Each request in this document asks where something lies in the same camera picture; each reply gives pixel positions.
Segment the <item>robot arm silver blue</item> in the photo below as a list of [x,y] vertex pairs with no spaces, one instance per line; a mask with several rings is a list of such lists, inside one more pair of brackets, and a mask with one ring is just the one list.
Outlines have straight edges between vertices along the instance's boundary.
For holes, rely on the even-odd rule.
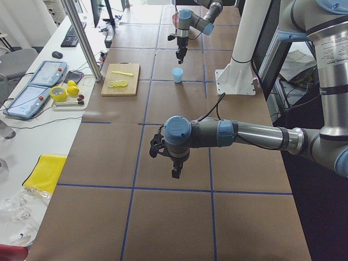
[[207,8],[208,12],[200,17],[190,9],[181,9],[177,16],[176,32],[171,35],[174,39],[177,39],[176,57],[179,64],[183,64],[188,50],[190,28],[193,27],[204,35],[210,35],[214,29],[214,21],[223,11],[222,1],[195,1],[195,3]]
[[315,47],[324,126],[320,129],[269,127],[202,116],[166,120],[151,141],[150,155],[169,157],[179,178],[191,148],[243,143],[287,151],[347,176],[347,1],[281,1],[278,36],[310,40]]

